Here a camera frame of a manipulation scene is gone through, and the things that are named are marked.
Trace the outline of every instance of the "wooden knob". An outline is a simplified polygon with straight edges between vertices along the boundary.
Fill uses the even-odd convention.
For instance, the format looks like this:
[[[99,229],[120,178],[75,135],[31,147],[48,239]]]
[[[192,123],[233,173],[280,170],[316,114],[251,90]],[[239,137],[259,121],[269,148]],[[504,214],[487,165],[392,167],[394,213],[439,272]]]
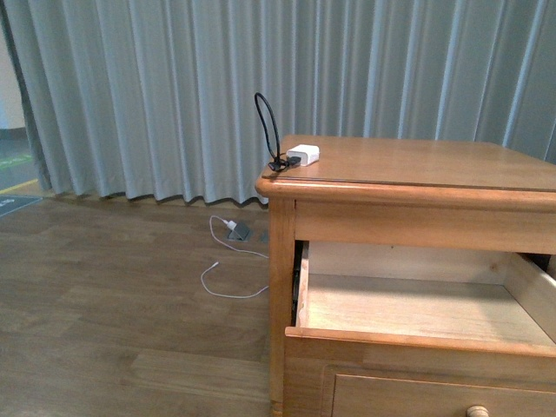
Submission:
[[[488,417],[488,410],[482,406],[473,406],[467,409],[467,417]]]

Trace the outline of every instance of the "black cable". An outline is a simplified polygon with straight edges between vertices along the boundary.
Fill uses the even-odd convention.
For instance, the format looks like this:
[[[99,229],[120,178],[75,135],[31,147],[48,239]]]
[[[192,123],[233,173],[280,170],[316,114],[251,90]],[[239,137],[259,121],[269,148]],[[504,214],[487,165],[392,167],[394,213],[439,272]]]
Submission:
[[[259,99],[261,99],[265,106],[267,106],[268,113],[270,114],[270,119],[272,120],[272,127],[275,132],[275,140],[276,140],[276,154],[272,151],[272,147],[270,146],[270,140],[268,139],[268,128],[267,124],[264,121],[264,117],[262,116],[261,106],[259,105]],[[272,156],[273,161],[268,164],[268,167],[273,171],[283,171],[289,167],[293,167],[301,162],[301,158],[294,156],[294,157],[287,157],[285,160],[281,159],[280,154],[280,137],[278,136],[278,128],[276,127],[276,120],[275,114],[272,111],[272,107],[268,103],[268,100],[263,96],[261,93],[255,93],[255,106],[257,108],[257,112],[259,113],[259,117],[261,118],[262,128],[264,129],[264,137],[267,141],[267,148],[270,156]]]

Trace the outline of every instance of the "white charger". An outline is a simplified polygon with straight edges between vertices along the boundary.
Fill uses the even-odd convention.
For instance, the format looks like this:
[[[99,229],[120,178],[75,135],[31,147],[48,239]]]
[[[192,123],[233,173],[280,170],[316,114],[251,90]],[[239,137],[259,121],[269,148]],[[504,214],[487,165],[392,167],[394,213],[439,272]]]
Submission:
[[[300,165],[302,167],[307,167],[311,163],[317,162],[320,154],[321,150],[315,145],[297,145],[286,152],[286,155],[290,158],[292,156],[301,158]]]

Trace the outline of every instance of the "wooden nightstand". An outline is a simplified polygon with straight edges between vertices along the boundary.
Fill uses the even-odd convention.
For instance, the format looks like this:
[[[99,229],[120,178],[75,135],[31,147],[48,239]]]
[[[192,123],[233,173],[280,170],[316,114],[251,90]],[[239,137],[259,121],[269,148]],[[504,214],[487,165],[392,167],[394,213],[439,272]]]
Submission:
[[[556,415],[556,283],[518,255],[556,254],[556,167],[491,143],[282,147],[300,143],[320,161],[257,182],[275,413]]]

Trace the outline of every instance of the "open drawer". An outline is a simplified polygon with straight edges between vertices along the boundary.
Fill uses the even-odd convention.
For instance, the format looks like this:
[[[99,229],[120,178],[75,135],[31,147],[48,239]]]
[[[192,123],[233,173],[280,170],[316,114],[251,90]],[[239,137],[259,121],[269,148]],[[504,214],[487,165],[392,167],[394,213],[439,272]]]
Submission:
[[[556,283],[522,256],[310,242],[300,276],[284,415],[556,415]]]

